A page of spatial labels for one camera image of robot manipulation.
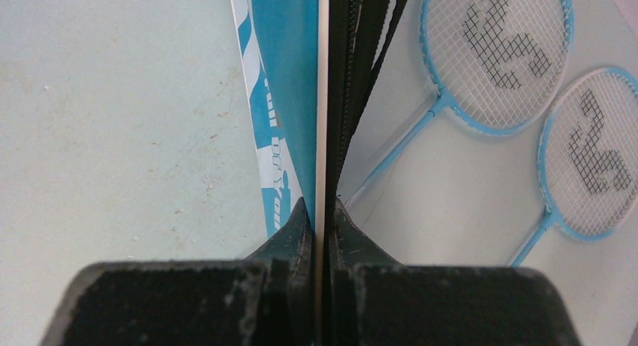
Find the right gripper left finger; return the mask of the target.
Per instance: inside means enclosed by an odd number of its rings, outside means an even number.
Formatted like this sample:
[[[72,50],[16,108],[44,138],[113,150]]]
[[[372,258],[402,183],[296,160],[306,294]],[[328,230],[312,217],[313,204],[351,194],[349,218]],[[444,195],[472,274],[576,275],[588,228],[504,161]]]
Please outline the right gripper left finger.
[[[101,262],[69,283],[43,345],[311,345],[314,233],[303,199],[243,259]]]

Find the blue racket cover bag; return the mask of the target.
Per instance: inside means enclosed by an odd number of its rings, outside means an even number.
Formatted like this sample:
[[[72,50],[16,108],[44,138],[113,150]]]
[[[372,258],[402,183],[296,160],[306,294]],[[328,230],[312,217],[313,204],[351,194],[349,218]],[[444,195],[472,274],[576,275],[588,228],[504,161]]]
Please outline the blue racket cover bag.
[[[262,326],[280,344],[360,345],[361,265],[393,258],[337,193],[408,0],[230,0],[266,223]]]

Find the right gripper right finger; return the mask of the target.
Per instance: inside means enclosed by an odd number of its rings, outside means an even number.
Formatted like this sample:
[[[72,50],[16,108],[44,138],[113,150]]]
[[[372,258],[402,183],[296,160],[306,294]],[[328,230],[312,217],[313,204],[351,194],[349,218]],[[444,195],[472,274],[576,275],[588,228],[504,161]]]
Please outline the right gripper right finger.
[[[326,206],[328,345],[578,345],[557,288],[529,268],[407,266]]]

